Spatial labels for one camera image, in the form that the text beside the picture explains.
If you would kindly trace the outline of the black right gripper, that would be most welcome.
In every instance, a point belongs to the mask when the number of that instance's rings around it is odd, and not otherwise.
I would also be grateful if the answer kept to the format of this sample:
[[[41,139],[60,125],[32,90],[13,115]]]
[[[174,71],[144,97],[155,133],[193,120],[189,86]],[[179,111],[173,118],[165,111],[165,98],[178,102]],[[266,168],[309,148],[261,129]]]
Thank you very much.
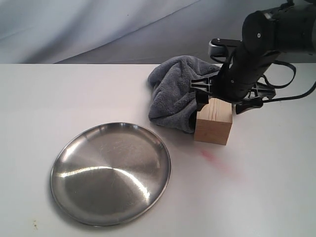
[[[191,80],[190,91],[196,92],[197,111],[209,104],[209,98],[218,98],[235,104],[237,115],[263,107],[263,99],[272,99],[276,90],[258,80],[278,57],[277,51],[258,56],[246,49],[235,49],[215,73]]]

